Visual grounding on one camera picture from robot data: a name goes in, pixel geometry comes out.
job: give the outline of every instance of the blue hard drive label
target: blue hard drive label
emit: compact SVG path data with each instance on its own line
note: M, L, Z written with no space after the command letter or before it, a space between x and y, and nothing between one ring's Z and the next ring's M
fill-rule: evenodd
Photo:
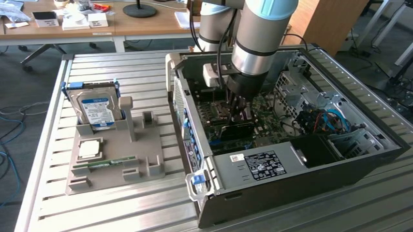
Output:
M286 174L284 165L274 151L245 156L245 161L256 180L264 180Z
M82 104L90 124L95 127L107 127L115 123L113 111L109 109L110 99L85 99Z

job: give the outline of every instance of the motherboard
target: motherboard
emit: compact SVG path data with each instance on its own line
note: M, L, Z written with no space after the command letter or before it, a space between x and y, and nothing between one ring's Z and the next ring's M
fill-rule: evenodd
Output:
M277 144L293 136L282 128L270 104L270 96L261 94L252 105L253 120L230 127L230 105L225 100L200 101L197 110L214 155Z

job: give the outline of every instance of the chair wheel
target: chair wheel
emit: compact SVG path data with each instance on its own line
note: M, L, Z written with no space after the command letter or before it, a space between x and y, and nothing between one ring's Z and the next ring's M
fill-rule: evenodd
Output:
M19 45L18 48L19 48L19 50L20 50L22 52L27 52L27 51L28 51L27 46Z
M98 48L98 45L97 45L95 43L90 43L90 47L91 47L93 49L97 49L97 48Z
M32 66L23 66L23 70L30 73L34 70L34 67Z

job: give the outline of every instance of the metal slotted table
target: metal slotted table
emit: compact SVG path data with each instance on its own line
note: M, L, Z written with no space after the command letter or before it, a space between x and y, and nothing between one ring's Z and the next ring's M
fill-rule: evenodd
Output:
M413 150L377 168L356 185L201 230L188 197L185 168L169 111L166 54L175 51L75 55L61 65L53 100L16 231L404 231L413 227ZM396 133L413 144L413 127L384 105L331 57L317 60L353 91ZM119 80L123 96L134 99L133 114L159 116L167 176L79 195L65 195L77 116L61 94L61 82ZM312 76L319 86L328 83Z

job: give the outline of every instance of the desk lamp base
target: desk lamp base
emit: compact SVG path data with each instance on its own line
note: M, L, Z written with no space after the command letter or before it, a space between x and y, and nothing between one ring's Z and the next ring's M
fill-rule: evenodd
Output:
M123 8L123 13L134 18L149 18L157 14L157 9L149 5L141 5L138 8L138 5L133 4Z

